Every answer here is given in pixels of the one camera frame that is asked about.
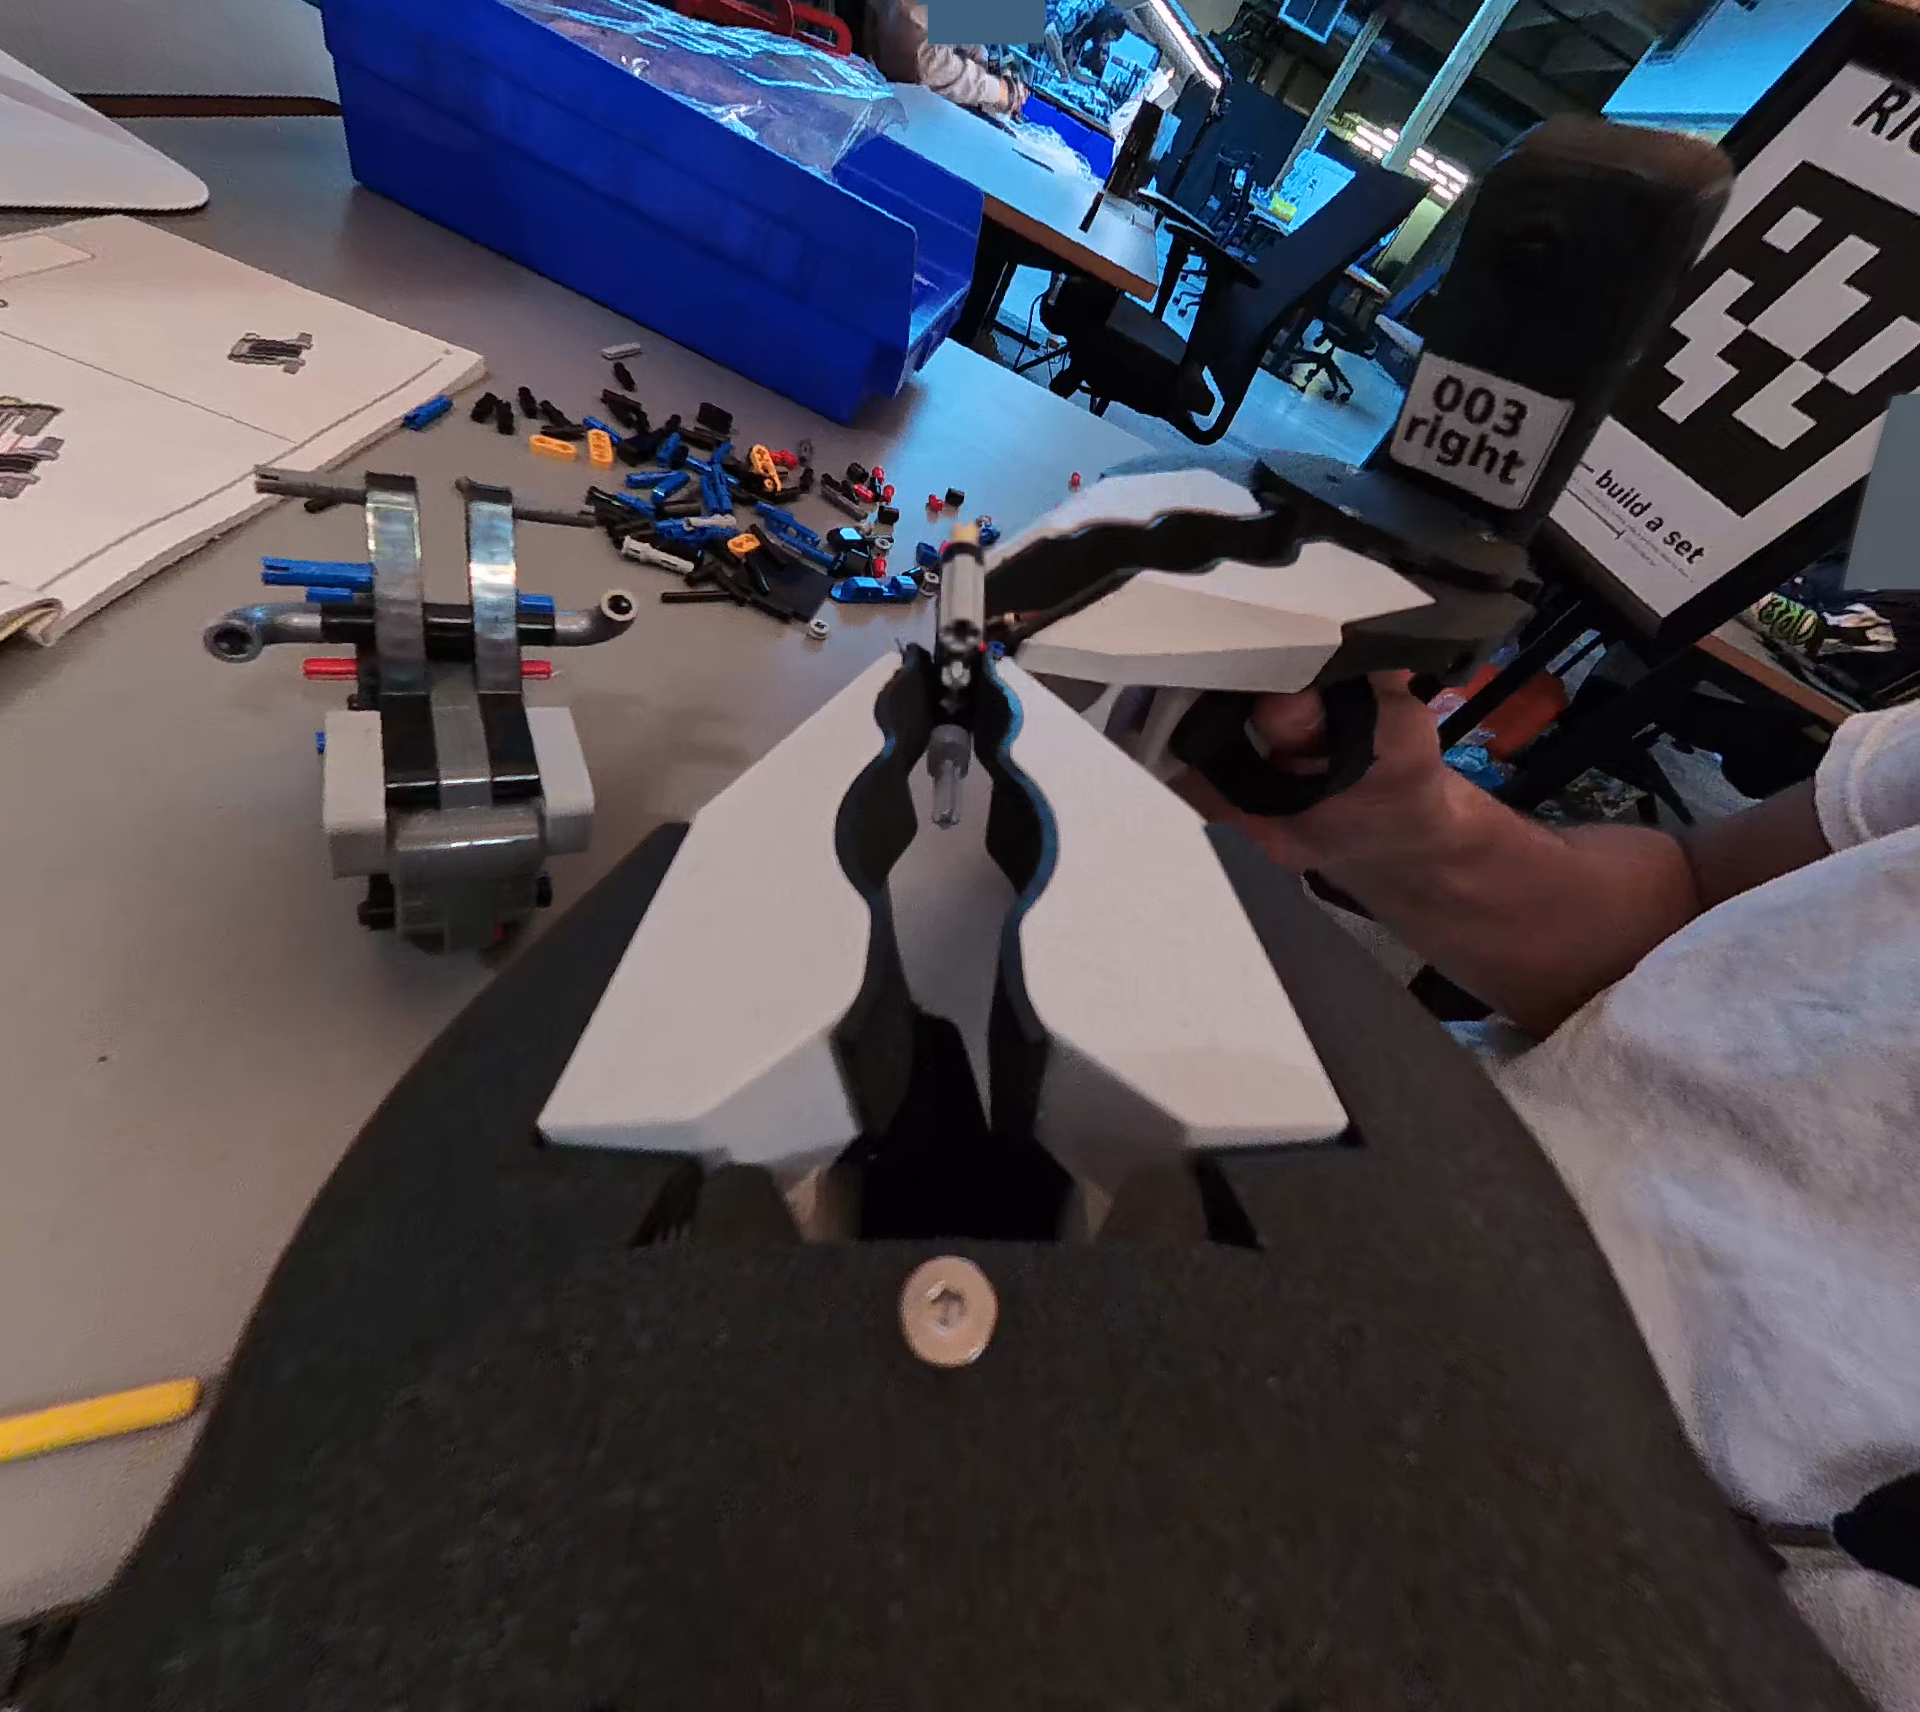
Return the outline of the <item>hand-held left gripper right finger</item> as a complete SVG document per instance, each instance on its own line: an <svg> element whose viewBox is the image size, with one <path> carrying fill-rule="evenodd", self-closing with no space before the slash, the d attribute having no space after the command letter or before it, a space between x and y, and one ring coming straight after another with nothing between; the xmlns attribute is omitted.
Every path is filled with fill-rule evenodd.
<svg viewBox="0 0 1920 1712"><path fill-rule="evenodd" d="M1202 818L1031 675L992 675L983 845L1014 895L992 1129L1107 1196L1190 1157L1339 1141L1347 1111Z"/></svg>

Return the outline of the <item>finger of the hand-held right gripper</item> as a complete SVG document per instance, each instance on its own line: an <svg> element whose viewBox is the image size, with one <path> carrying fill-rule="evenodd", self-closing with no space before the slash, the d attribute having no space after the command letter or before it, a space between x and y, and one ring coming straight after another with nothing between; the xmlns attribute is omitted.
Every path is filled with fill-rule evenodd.
<svg viewBox="0 0 1920 1712"><path fill-rule="evenodd" d="M1033 676L1100 688L1303 692L1345 632L1431 607L1431 594L1375 559L1327 541L1291 565L1217 562L1143 570L1012 648Z"/></svg>
<svg viewBox="0 0 1920 1712"><path fill-rule="evenodd" d="M1057 623L1142 575L1287 565L1300 518L1211 470L1100 476L987 551L992 623Z"/></svg>

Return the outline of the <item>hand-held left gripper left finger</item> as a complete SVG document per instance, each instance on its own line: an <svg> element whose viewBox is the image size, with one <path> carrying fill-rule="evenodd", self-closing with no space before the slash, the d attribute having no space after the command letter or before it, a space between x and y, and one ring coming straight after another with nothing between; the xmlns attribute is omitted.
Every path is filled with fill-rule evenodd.
<svg viewBox="0 0 1920 1712"><path fill-rule="evenodd" d="M932 660L887 650L684 837L540 1116L561 1150L851 1175L867 1238L962 1224L962 1044L913 1001L892 877Z"/></svg>

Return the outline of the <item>small black grey lego assembly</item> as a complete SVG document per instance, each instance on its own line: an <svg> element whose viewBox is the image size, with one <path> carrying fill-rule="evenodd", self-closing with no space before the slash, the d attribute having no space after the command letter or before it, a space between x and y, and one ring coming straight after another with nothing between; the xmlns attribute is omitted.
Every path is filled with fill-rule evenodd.
<svg viewBox="0 0 1920 1712"><path fill-rule="evenodd" d="M987 632L987 541L976 521L953 524L940 551L929 650L932 724L924 751L932 823L962 818L973 754L997 724L995 663Z"/></svg>

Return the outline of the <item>person's right forearm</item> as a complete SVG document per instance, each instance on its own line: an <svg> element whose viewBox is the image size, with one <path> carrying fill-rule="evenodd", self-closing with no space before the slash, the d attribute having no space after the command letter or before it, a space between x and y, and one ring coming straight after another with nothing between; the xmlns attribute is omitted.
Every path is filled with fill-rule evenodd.
<svg viewBox="0 0 1920 1712"><path fill-rule="evenodd" d="M1429 969L1531 1036L1708 910L1832 853L1811 780L1682 834L1555 828L1468 784L1450 796L1404 875L1359 898Z"/></svg>

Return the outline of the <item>partly built grey lego model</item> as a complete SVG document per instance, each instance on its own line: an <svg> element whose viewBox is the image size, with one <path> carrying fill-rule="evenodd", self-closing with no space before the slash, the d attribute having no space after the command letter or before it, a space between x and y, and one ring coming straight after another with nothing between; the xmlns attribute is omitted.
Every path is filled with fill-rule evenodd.
<svg viewBox="0 0 1920 1712"><path fill-rule="evenodd" d="M590 530L594 515L460 478L466 596L447 602L425 592L412 476L256 467L252 486L363 524L360 565L263 559L261 585L299 602L239 607L204 630L215 663L299 648L307 680L349 680L320 730L320 816L331 877L366 886L358 923L428 955L514 939L552 904L552 861L590 845L596 811L573 718L527 702L530 667L610 644L635 618L620 588L583 611L526 592L516 538L531 524Z"/></svg>

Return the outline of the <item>pile of small lego pins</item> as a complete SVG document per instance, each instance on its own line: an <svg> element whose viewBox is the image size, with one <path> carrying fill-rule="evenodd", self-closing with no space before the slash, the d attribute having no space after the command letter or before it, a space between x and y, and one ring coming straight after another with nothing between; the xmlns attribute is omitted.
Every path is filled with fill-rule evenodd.
<svg viewBox="0 0 1920 1712"><path fill-rule="evenodd" d="M1005 494L992 436L1008 436L1039 468L1044 505L1102 468L1087 446L1100 421L972 352L940 352L933 363L933 384L911 387L940 435L921 476L900 455L838 464L809 438L769 444L710 400L690 422L675 415L655 422L617 387L602 392L599 417L570 422L526 387L514 396L482 392L469 419L571 464L582 500L534 507L466 481L462 505L480 515L467 524L469 562L514 559L522 526L590 530L639 572L665 576L664 604L728 602L805 625L813 636L825 632L823 602L916 607L935 592L958 526L976 529L981 553L1005 536L994 518ZM1070 458L1083 464L1068 468Z"/></svg>

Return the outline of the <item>yellow lego axle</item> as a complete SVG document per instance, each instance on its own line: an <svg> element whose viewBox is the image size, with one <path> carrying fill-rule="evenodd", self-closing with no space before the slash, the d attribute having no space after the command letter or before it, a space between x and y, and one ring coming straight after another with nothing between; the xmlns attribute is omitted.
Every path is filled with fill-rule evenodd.
<svg viewBox="0 0 1920 1712"><path fill-rule="evenodd" d="M196 1416L205 1385L163 1380L2 1415L2 1465L19 1465L149 1432Z"/></svg>

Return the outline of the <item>person's right hand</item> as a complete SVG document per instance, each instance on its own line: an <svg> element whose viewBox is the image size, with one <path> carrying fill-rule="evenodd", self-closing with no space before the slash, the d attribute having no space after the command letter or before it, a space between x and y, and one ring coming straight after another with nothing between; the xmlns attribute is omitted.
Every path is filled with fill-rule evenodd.
<svg viewBox="0 0 1920 1712"><path fill-rule="evenodd" d="M1195 772L1173 792L1204 820L1247 837L1293 875L1313 875L1381 927L1447 902L1472 861L1489 854L1504 811L1451 770L1437 724L1404 671L1375 672L1371 762L1307 812L1243 812Z"/></svg>

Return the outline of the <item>black office chair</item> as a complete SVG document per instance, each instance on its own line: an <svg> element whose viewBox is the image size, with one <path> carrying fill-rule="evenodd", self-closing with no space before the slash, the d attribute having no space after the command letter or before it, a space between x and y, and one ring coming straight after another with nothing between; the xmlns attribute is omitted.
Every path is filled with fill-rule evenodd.
<svg viewBox="0 0 1920 1712"><path fill-rule="evenodd" d="M1410 177L1367 166L1331 201L1253 255L1242 255L1156 192L1167 250L1152 302L1066 275L1038 308L1066 350L1047 389L1163 421L1193 446L1211 446L1270 352L1293 352L1325 315L1345 272L1390 239L1425 191Z"/></svg>

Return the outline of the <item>background work table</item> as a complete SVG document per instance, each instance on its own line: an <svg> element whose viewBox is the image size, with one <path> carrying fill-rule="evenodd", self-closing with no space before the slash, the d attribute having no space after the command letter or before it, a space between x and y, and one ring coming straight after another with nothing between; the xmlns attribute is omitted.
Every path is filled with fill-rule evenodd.
<svg viewBox="0 0 1920 1712"><path fill-rule="evenodd" d="M969 301L997 302L1012 271L1064 268L1137 302L1159 284L1153 216L1104 194L1075 166L1045 165L995 122L920 86L893 86L906 119L897 140L980 192Z"/></svg>

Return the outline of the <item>white led light panel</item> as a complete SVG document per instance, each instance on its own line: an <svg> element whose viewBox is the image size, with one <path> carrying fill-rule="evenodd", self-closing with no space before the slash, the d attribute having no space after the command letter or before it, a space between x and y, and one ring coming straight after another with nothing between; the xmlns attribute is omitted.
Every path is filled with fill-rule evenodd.
<svg viewBox="0 0 1920 1712"><path fill-rule="evenodd" d="M1224 89L1225 62L1179 0L1142 0L1142 15L1153 26L1152 39L1169 67L1202 81L1213 94Z"/></svg>

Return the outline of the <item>blue plastic bin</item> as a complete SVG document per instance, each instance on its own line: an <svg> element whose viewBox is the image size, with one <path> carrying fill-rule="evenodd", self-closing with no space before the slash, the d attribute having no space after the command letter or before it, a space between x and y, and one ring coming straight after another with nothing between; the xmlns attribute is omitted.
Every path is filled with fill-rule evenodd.
<svg viewBox="0 0 1920 1712"><path fill-rule="evenodd" d="M320 0L354 181L827 421L893 399L959 321L980 191L887 133L816 171L571 2Z"/></svg>

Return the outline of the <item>white instruction booklet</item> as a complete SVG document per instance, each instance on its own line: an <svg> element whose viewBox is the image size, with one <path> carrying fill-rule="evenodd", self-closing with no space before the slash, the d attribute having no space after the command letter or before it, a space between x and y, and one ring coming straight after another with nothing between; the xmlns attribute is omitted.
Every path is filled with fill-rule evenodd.
<svg viewBox="0 0 1920 1712"><path fill-rule="evenodd" d="M486 375L480 352L130 216L2 245L2 641L54 644Z"/></svg>

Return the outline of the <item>white rounded stand base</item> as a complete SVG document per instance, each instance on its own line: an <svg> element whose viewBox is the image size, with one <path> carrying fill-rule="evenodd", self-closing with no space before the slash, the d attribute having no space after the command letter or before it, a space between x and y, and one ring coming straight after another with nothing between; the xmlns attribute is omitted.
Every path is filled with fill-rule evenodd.
<svg viewBox="0 0 1920 1712"><path fill-rule="evenodd" d="M208 186L2 53L3 212L200 212Z"/></svg>

